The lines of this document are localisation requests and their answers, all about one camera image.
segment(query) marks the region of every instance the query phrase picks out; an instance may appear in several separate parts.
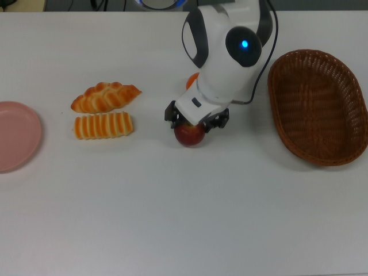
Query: apple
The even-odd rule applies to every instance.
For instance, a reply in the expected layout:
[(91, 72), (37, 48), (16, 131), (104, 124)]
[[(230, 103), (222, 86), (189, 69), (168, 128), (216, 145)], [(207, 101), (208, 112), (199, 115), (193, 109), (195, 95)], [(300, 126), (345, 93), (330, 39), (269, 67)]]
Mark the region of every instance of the apple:
[(174, 128), (175, 137), (185, 146), (197, 145), (205, 137), (205, 124), (203, 122), (198, 125), (192, 125), (185, 122)]

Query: blue light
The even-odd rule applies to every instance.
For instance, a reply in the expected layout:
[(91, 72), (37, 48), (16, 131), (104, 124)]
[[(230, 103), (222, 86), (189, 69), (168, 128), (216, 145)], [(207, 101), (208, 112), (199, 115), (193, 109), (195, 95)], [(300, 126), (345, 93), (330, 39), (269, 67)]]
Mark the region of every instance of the blue light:
[(247, 40), (243, 40), (243, 41), (241, 42), (241, 46), (242, 46), (243, 48), (248, 48), (248, 41), (247, 41)]

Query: white robot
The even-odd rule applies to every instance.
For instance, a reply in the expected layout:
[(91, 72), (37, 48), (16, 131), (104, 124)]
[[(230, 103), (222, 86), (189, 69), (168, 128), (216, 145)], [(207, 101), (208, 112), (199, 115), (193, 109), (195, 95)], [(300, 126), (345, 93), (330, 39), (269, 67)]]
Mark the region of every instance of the white robot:
[(200, 73), (165, 110), (171, 128), (184, 122), (203, 122), (206, 133), (225, 127), (227, 107), (254, 76), (272, 30), (265, 0), (201, 6), (191, 11), (183, 25), (182, 42)]

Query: pink plate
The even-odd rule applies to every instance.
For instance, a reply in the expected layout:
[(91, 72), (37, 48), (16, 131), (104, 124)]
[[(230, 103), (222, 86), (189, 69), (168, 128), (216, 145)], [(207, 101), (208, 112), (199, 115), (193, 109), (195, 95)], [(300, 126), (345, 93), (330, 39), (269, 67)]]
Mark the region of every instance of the pink plate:
[(37, 114), (19, 102), (0, 102), (0, 173), (27, 161), (41, 139)]

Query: bread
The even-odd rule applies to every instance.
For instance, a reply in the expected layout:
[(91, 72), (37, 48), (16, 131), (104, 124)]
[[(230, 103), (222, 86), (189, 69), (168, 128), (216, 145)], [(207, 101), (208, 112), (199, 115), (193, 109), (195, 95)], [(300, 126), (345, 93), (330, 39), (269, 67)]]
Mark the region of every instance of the bread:
[(78, 139), (115, 138), (131, 132), (133, 124), (127, 112), (82, 116), (74, 121), (74, 134)]
[(78, 96), (71, 104), (71, 109), (79, 113), (110, 112), (130, 103), (140, 93), (134, 85), (100, 82)]

